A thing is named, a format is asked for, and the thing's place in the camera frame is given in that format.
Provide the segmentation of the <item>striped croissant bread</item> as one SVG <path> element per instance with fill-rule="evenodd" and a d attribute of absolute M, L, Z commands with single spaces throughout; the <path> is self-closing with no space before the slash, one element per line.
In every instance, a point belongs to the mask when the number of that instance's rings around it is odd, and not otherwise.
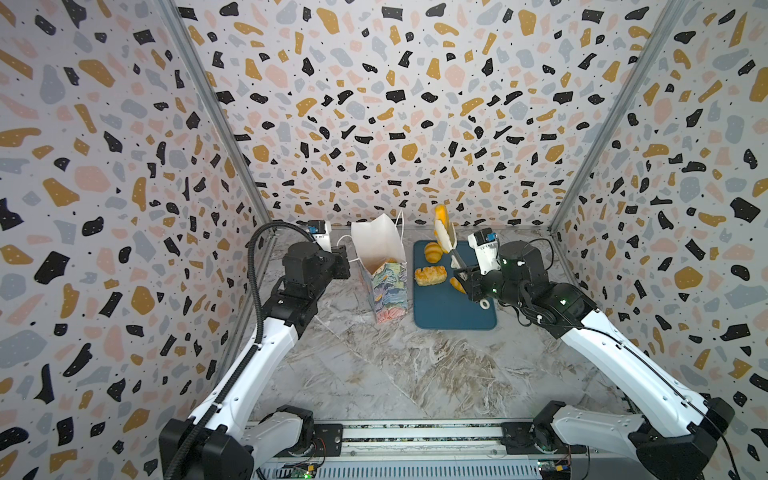
<path fill-rule="evenodd" d="M 466 294 L 466 291 L 465 291 L 463 285 L 461 284 L 461 282 L 457 278 L 455 278 L 455 277 L 451 278 L 450 279 L 450 284 L 453 286 L 453 288 L 455 290 L 461 292 L 462 294 Z"/>

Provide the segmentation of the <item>floral paper bag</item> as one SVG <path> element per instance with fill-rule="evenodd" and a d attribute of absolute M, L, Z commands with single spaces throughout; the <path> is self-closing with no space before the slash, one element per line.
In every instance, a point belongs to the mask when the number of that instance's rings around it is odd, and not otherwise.
<path fill-rule="evenodd" d="M 377 323 L 402 319 L 408 310 L 407 258 L 403 243 L 403 211 L 395 218 L 381 214 L 372 222 L 353 223 L 350 233 L 335 243 L 343 246 L 349 240 L 358 262 L 361 278 L 369 295 L 369 303 Z M 399 264 L 384 264 L 394 258 Z"/>

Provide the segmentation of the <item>metal tongs cream tips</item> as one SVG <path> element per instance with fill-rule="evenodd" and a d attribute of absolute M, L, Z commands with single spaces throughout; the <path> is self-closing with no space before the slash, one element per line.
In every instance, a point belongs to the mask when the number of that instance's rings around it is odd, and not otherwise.
<path fill-rule="evenodd" d="M 452 223 L 449 220 L 436 218 L 434 232 L 439 246 L 451 257 L 451 267 L 453 269 L 464 269 L 466 264 L 456 250 L 457 240 Z"/>

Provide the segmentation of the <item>glossy orange oval bread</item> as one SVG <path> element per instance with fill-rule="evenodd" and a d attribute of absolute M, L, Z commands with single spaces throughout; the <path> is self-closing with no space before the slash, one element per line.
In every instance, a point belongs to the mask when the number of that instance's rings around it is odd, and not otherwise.
<path fill-rule="evenodd" d="M 448 234 L 449 218 L 444 204 L 439 204 L 434 209 L 434 233 L 437 238 Z"/>

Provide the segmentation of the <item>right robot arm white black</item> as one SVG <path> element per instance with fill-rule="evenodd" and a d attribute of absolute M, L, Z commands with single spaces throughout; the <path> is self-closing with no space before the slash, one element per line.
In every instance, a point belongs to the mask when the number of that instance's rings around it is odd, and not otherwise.
<path fill-rule="evenodd" d="M 507 306 L 527 325 L 579 352 L 628 398 L 630 414 L 587 411 L 549 402 L 530 434 L 543 453 L 584 446 L 638 462 L 657 479 L 697 479 L 734 418 L 718 397 L 706 398 L 676 380 L 628 340 L 596 303 L 570 283 L 550 280 L 531 243 L 501 244 L 489 229 L 470 235 L 476 262 L 451 255 L 454 278 L 484 308 Z"/>

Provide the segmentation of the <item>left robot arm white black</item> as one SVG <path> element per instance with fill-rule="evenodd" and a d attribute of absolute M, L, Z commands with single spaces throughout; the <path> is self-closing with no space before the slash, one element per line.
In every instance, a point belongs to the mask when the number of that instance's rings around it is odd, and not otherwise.
<path fill-rule="evenodd" d="M 329 284 L 350 277 L 344 246 L 298 242 L 283 258 L 284 274 L 262 306 L 262 319 L 222 381 L 185 420 L 170 420 L 159 436 L 166 479 L 249 479 L 280 453 L 314 448 L 311 411 L 283 405 L 246 430 L 257 400 L 279 363 L 318 313 Z"/>

